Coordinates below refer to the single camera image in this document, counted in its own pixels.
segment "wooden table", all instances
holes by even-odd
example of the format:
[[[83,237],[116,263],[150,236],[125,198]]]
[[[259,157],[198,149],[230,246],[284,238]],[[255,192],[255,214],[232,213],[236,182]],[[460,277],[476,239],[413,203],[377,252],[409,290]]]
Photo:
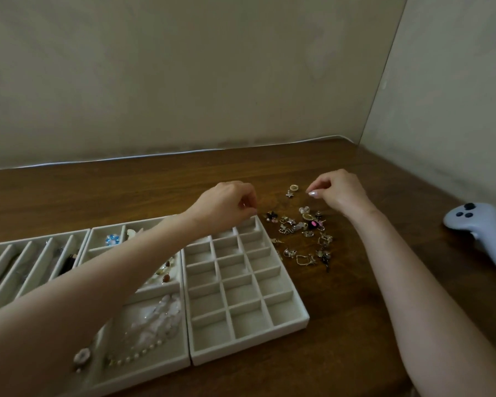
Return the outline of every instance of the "wooden table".
[[[308,205],[323,212],[335,238],[329,273],[321,264],[284,261],[311,315],[308,328],[118,395],[402,394],[411,383],[364,247],[344,217],[302,192],[337,168],[358,175],[373,202],[496,342],[496,268],[470,235],[441,225],[460,202],[346,141],[0,171],[0,241],[179,213],[219,181],[250,181],[260,213],[299,218],[298,208]],[[291,184],[300,192],[289,199]],[[271,237],[300,251],[314,242],[265,224]]]

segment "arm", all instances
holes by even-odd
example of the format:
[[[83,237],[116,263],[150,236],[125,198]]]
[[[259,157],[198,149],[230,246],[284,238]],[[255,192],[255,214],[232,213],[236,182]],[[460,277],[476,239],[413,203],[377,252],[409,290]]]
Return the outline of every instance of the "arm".
[[[370,202],[357,177],[345,170],[322,174],[307,192],[356,228],[421,396],[496,397],[496,351]]]
[[[170,256],[256,214],[251,184],[221,183],[184,213],[0,309],[0,396],[34,395]]]

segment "beige wall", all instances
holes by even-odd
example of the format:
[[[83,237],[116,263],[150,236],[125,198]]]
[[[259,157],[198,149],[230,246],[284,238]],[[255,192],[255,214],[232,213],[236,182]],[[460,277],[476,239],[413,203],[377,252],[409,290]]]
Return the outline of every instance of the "beige wall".
[[[408,0],[362,145],[496,204],[496,0]]]
[[[0,167],[360,138],[405,0],[0,0]]]

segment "forearm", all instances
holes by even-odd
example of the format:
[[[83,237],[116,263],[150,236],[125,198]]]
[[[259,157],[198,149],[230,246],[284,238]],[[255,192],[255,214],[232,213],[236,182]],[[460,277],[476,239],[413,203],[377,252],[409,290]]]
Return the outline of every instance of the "forearm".
[[[400,353],[423,397],[496,396],[496,352],[389,221],[351,219],[363,240]]]
[[[69,371],[73,355],[125,300],[200,236],[184,214],[166,219],[0,309],[0,395],[9,375],[9,392],[29,395]]]

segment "white game controller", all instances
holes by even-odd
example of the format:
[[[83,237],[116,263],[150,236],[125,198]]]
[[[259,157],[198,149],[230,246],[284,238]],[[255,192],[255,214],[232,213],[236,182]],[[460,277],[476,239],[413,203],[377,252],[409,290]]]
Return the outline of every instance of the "white game controller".
[[[496,265],[496,207],[488,203],[466,203],[450,210],[443,223],[453,230],[470,231]]]

